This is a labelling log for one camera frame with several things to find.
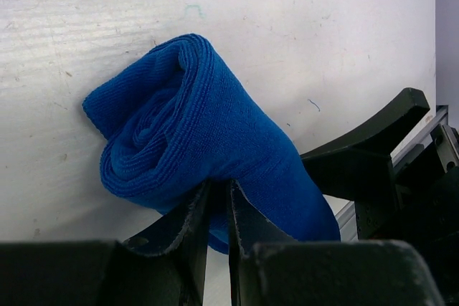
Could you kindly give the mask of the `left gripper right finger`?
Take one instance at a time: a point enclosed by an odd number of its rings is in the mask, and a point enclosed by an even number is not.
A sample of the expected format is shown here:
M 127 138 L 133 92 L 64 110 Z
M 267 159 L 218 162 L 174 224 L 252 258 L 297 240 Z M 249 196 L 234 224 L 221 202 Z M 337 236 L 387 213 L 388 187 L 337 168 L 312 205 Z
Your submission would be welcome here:
M 227 184 L 233 305 L 444 305 L 421 255 L 401 241 L 298 242 Z

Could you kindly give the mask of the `blue towel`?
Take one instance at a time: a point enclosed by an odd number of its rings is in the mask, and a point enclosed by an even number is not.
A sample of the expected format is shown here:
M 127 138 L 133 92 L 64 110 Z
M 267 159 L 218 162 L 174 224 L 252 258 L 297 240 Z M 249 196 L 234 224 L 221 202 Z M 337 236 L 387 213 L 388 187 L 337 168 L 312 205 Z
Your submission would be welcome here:
M 100 179 L 115 196 L 167 214 L 201 182 L 235 180 L 294 239 L 341 238 L 293 142 L 204 37 L 154 47 L 82 108 L 107 141 Z

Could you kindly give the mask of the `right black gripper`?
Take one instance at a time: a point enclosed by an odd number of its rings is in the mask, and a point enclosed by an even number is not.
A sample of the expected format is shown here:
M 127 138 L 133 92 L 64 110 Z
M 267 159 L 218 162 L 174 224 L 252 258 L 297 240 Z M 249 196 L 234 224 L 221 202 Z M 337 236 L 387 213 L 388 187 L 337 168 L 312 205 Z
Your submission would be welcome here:
M 326 195 L 377 206 L 398 202 L 383 221 L 370 218 L 368 206 L 357 206 L 358 239 L 411 244 L 429 266 L 445 304 L 457 305 L 458 132 L 437 125 L 430 133 L 432 142 L 421 145 L 400 170 L 393 168 L 391 158 L 429 110 L 423 91 L 404 88 L 367 121 L 304 153 L 301 160 Z

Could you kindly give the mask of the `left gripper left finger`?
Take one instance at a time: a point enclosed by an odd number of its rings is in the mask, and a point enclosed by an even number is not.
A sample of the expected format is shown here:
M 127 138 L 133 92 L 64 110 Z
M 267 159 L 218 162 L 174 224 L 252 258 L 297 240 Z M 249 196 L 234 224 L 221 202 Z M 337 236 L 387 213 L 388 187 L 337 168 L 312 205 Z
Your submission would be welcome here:
M 211 188 L 124 242 L 1 244 L 1 304 L 202 305 Z

